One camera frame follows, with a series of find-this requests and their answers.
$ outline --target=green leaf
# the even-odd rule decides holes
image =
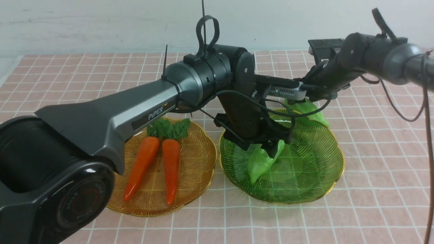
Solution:
[[[191,126],[190,119],[183,119],[173,125],[173,139],[179,140],[188,136],[188,129]]]
[[[148,136],[157,136],[157,127],[155,126],[155,123],[152,123],[148,125],[146,128],[146,132]]]
[[[170,138],[172,137],[173,125],[167,119],[159,119],[155,123],[155,127],[157,130],[157,136],[162,138]]]

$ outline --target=gold plate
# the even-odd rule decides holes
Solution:
[[[165,118],[174,124],[178,120]],[[146,129],[125,144],[125,174],[115,175],[115,189],[107,207],[113,211],[139,217],[156,217],[172,213],[202,195],[211,184],[217,162],[217,148],[205,131],[193,121],[188,137],[179,140],[181,165],[177,196],[173,205],[166,204],[164,160],[160,150],[147,170],[141,188],[125,202],[124,190],[136,159],[136,151],[146,136]]]

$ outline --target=white grid line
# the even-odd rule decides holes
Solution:
[[[350,134],[351,140],[354,142],[354,138],[353,138],[353,136],[352,136],[352,134],[351,134],[351,131],[350,131],[350,129],[349,129],[349,126],[348,126],[347,120],[346,120],[345,117],[344,117],[343,119],[344,119],[345,125],[346,125],[347,128],[348,128],[348,132],[349,132],[349,134]],[[356,147],[355,145],[354,145],[354,147],[355,147],[355,151],[356,151],[357,155],[360,156],[360,152],[358,151],[357,147]],[[368,183],[369,183],[370,188],[372,189],[372,183],[371,183],[371,180],[370,180],[369,178],[368,178]],[[372,193],[373,193],[373,195],[374,195],[374,199],[375,199],[375,202],[376,202],[377,206],[380,206],[380,204],[379,204],[379,202],[378,202],[378,199],[377,199],[377,196],[375,195],[375,192],[374,192],[373,190],[372,190]],[[387,228],[387,230],[388,230],[388,232],[389,232],[389,235],[390,235],[390,237],[392,238],[392,242],[393,242],[393,244],[395,244],[395,241],[394,241],[394,239],[393,239],[392,232],[390,231],[390,228],[389,228],[389,226],[388,226],[388,224],[387,224],[386,217],[384,216],[384,213],[383,213],[382,209],[379,208],[379,210],[380,210],[380,214],[381,214],[381,216],[383,217],[384,223],[386,224],[386,228]]]
[[[394,132],[393,130],[392,130],[392,134],[393,134],[393,137],[395,138],[395,140],[398,140],[398,138],[397,138],[397,136],[395,135],[395,132]],[[377,146],[378,151],[380,152],[380,155],[383,156],[380,147],[379,147],[377,144],[376,144],[376,146]],[[421,181],[420,181],[420,179],[419,179],[419,176],[416,174],[416,171],[414,171],[413,166],[410,164],[408,158],[406,157],[406,153],[405,153],[404,149],[402,148],[402,146],[401,146],[400,143],[398,143],[398,146],[399,146],[400,150],[402,151],[402,154],[404,155],[405,160],[406,160],[407,163],[408,163],[408,166],[409,166],[411,169],[413,169],[413,173],[414,173],[414,175],[416,176],[416,178],[418,179],[418,182],[419,182],[420,186],[422,187],[423,184],[421,183]],[[387,168],[387,169],[390,169],[390,168],[389,168],[389,165],[388,165],[387,163],[385,163],[385,165],[386,165],[386,168]],[[397,186],[397,184],[396,184],[396,180],[395,180],[395,176],[392,174],[392,172],[390,172],[390,176],[391,176],[391,178],[392,178],[393,184],[394,184],[395,186]],[[413,226],[414,226],[414,230],[416,231],[416,233],[417,233],[417,235],[418,235],[418,237],[419,237],[420,242],[423,242],[423,238],[421,237],[421,235],[420,235],[418,229],[416,228],[416,224],[415,224],[415,222],[414,222],[413,216],[411,215],[411,212],[409,211],[408,207],[406,206],[406,203],[405,203],[404,197],[403,197],[402,194],[401,194],[401,191],[397,191],[397,192],[398,192],[399,197],[401,198],[401,201],[402,201],[403,204],[404,204],[404,207],[405,207],[405,210],[406,210],[407,213],[408,213],[408,216],[410,217],[411,223],[412,223]]]

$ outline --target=piper logo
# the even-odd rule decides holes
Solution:
[[[148,120],[151,120],[155,118],[156,116],[160,115],[163,112],[164,107],[167,105],[167,103],[163,104],[160,108],[156,109],[154,112],[150,113],[148,115]]]

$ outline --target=robotic arm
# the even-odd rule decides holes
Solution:
[[[378,11],[373,13],[381,22]],[[214,37],[206,44],[201,28],[208,20],[214,23]],[[168,112],[190,113],[217,97],[225,113],[214,122],[226,129],[224,137],[244,150],[262,144],[274,157],[279,140],[291,141],[292,128],[270,119],[267,96],[329,102],[366,73],[399,85],[422,86],[427,76],[434,90],[433,59],[422,60],[421,48],[378,25],[382,34],[376,36],[310,40],[316,65],[303,78],[283,79],[255,74],[255,58],[245,48],[217,45],[218,21],[204,16],[196,26],[198,52],[164,65],[161,79],[89,102],[47,106],[36,116],[3,123],[0,243],[58,244],[90,223],[110,199],[114,173],[124,174],[125,142]],[[285,115],[293,124],[295,117],[306,116]]]

